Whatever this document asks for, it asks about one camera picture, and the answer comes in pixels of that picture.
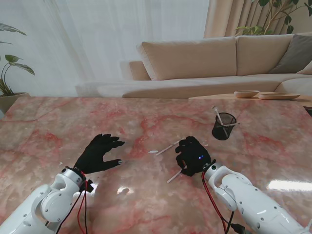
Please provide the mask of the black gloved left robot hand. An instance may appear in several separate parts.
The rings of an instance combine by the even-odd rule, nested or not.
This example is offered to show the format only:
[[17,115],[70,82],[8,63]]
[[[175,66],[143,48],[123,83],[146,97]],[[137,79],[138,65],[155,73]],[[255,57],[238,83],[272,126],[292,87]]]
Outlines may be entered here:
[[99,134],[95,136],[85,148],[82,155],[77,159],[74,168],[82,171],[85,175],[106,171],[122,163],[121,159],[104,161],[104,155],[114,148],[124,145],[119,137],[111,134]]

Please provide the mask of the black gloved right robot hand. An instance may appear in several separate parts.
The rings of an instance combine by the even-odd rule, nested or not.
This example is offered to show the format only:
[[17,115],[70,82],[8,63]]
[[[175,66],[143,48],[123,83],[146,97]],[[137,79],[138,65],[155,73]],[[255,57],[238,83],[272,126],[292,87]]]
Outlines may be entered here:
[[203,166],[212,162],[208,151],[193,136],[182,139],[175,152],[176,162],[182,169],[181,173],[187,176],[202,172]]

